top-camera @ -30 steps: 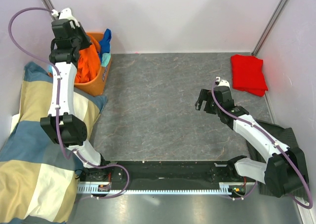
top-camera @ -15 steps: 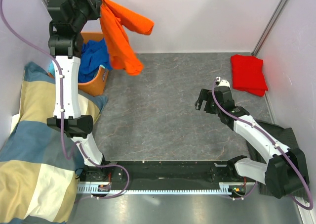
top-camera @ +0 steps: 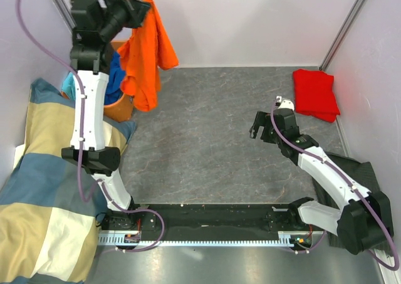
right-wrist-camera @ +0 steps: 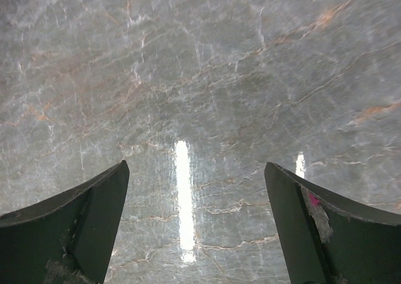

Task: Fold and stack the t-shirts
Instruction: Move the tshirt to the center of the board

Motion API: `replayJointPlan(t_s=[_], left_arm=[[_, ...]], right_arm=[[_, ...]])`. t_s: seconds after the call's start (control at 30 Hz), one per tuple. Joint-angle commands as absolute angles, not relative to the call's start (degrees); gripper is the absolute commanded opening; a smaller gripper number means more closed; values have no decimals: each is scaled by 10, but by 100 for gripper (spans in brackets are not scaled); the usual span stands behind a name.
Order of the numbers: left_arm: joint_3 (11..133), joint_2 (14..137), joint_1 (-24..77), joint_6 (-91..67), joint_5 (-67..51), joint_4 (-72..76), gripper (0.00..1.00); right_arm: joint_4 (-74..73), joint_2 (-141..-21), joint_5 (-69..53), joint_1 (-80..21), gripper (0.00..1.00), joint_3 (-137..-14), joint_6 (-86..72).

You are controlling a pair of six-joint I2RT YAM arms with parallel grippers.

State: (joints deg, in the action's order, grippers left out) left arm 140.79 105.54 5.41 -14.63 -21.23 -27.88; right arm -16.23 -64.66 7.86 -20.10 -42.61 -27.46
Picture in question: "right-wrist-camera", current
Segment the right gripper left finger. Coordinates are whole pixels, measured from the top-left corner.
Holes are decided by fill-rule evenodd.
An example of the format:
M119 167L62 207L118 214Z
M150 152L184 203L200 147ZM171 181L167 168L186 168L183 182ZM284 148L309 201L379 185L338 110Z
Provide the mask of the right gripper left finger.
M1 283L103 283L127 195L126 161L1 215Z

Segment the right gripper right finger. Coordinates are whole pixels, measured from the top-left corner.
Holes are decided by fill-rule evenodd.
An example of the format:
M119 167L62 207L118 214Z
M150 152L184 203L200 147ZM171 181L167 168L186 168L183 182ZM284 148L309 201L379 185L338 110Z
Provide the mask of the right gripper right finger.
M264 177L291 283L400 283L400 215L273 162Z

